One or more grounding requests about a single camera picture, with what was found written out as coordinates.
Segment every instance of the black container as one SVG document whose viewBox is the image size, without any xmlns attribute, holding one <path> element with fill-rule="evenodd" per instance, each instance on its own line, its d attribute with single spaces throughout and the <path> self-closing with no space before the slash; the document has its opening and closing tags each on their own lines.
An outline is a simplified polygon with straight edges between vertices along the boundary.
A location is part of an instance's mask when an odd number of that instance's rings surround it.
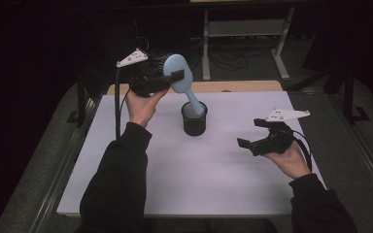
<svg viewBox="0 0 373 233">
<path fill-rule="evenodd" d="M 206 116 L 208 113 L 208 108 L 204 103 L 199 103 L 204 108 L 204 112 L 200 115 L 197 115 L 193 111 L 192 105 L 189 102 L 184 104 L 181 108 L 181 114 L 183 115 L 184 120 L 184 131 L 187 133 L 187 135 L 193 137 L 203 134 L 207 128 Z"/>
</svg>

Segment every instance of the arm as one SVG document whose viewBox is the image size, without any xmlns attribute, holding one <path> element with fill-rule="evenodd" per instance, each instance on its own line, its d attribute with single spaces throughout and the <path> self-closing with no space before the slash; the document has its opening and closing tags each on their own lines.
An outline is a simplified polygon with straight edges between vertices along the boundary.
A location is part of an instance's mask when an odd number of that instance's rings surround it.
<svg viewBox="0 0 373 233">
<path fill-rule="evenodd" d="M 150 98 L 127 95 L 129 121 L 120 140 L 105 150 L 81 201 L 76 232 L 142 232 L 146 200 L 146 150 L 152 135 L 145 129 L 166 91 Z"/>
<path fill-rule="evenodd" d="M 335 191 L 325 190 L 316 174 L 311 174 L 299 146 L 293 142 L 283 154 L 268 153 L 287 176 L 294 197 L 292 205 L 292 230 L 294 233 L 356 232 L 356 226 Z"/>
</svg>

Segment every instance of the hand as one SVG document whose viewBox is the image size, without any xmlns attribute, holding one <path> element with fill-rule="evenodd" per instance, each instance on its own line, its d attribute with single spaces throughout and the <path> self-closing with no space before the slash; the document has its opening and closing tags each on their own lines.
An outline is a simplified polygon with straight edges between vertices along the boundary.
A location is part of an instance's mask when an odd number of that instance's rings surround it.
<svg viewBox="0 0 373 233">
<path fill-rule="evenodd" d="M 267 153 L 265 157 L 271 159 L 287 176 L 297 179 L 311 174 L 302 155 L 299 145 L 292 142 L 290 147 L 282 154 L 276 152 Z"/>
<path fill-rule="evenodd" d="M 168 92 L 168 89 L 159 91 L 148 98 L 138 96 L 132 90 L 129 90 L 125 100 L 129 112 L 129 121 L 146 128 L 155 113 L 156 104 Z"/>
</svg>

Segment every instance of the white table surface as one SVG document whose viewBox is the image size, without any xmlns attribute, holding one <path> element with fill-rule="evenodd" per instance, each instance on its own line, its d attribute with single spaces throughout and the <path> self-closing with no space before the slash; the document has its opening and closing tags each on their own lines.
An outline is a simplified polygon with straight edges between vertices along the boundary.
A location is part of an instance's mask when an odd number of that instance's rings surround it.
<svg viewBox="0 0 373 233">
<path fill-rule="evenodd" d="M 279 216 L 290 214 L 291 181 L 269 159 L 238 147 L 237 138 L 256 141 L 268 131 L 255 127 L 279 109 L 292 109 L 283 91 L 196 93 L 208 107 L 207 129 L 198 137 L 183 129 L 183 94 L 168 93 L 148 125 L 145 216 Z M 78 216 L 85 189 L 108 144 L 115 139 L 114 96 L 105 95 L 88 131 L 57 212 Z M 128 121 L 122 108 L 121 130 Z M 287 121 L 302 133 L 297 119 Z M 313 171 L 322 181 L 313 158 Z"/>
</svg>

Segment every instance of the black jacket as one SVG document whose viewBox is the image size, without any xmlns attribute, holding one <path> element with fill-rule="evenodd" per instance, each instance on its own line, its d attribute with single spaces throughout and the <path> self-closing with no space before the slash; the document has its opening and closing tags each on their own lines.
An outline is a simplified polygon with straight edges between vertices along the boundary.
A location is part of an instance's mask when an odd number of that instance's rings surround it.
<svg viewBox="0 0 373 233">
<path fill-rule="evenodd" d="M 119 142 L 108 145 L 81 201 L 82 223 L 76 232 L 142 232 L 146 150 L 151 136 L 142 126 L 128 122 Z M 317 175 L 304 176 L 289 185 L 294 193 L 294 233 L 356 232 L 336 193 L 325 190 Z"/>
</svg>

